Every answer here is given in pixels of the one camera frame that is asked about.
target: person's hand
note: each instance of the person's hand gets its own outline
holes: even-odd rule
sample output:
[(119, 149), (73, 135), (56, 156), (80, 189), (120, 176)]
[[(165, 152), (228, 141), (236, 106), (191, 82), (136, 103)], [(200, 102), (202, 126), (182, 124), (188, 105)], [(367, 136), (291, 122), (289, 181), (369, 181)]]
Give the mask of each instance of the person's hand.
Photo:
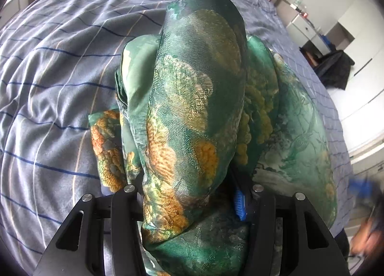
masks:
[(368, 219), (362, 223), (359, 231), (351, 240), (351, 254), (363, 254), (367, 256), (375, 256), (380, 254), (384, 249), (384, 234), (382, 231), (371, 232), (373, 220)]

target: bedsheet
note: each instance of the bedsheet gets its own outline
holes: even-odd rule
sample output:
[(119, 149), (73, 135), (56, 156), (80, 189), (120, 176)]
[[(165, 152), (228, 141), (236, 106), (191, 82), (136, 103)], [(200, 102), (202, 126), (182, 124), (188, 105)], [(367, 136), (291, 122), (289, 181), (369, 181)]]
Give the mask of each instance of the bedsheet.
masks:
[[(114, 72), (124, 45), (160, 33), (172, 1), (36, 0), (1, 30), (0, 236), (29, 274), (81, 196), (101, 195), (88, 115), (116, 103)], [(353, 200), (347, 191), (352, 168), (335, 106), (273, 5), (231, 1), (247, 34), (282, 55), (319, 110), (337, 186), (331, 228), (336, 235)]]

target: gray bedsheet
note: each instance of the gray bedsheet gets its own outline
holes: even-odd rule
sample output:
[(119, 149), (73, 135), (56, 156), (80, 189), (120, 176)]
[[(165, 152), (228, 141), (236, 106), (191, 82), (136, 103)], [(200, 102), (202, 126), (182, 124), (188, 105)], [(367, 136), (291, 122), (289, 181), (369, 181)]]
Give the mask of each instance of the gray bedsheet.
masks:
[[(37, 0), (0, 36), (0, 236), (32, 273), (84, 193), (101, 195), (87, 116), (115, 103), (124, 45), (158, 34), (173, 0)], [(315, 101), (326, 127), (339, 201), (348, 220), (351, 173), (335, 106), (267, 0), (232, 0), (246, 31), (279, 52)]]

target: silver bolt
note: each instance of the silver bolt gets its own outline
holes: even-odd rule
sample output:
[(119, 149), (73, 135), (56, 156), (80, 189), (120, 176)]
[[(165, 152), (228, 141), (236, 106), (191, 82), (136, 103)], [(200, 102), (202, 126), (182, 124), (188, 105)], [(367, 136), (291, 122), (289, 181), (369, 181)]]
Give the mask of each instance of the silver bolt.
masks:
[(305, 195), (303, 193), (296, 193), (295, 197), (297, 200), (304, 200), (305, 199)]
[(255, 184), (252, 189), (257, 193), (261, 193), (264, 190), (264, 187), (260, 184)]
[(87, 201), (90, 201), (92, 199), (92, 195), (91, 194), (85, 194), (81, 197), (81, 199), (84, 201), (84, 202), (87, 202)]
[(128, 184), (127, 186), (124, 187), (124, 191), (126, 193), (132, 193), (135, 190), (135, 186), (132, 184)]

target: green fabric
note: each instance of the green fabric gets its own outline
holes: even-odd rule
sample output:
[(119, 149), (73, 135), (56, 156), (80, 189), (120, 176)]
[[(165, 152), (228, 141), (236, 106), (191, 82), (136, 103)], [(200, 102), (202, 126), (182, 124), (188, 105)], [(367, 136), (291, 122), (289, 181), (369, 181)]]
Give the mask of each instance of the green fabric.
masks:
[(278, 193), (304, 192), (333, 223), (316, 107), (281, 57), (245, 36), (230, 0), (171, 3), (160, 36), (125, 46), (116, 87), (127, 181), (144, 171), (143, 245), (170, 275), (239, 273), (248, 225), (223, 183), (231, 160)]

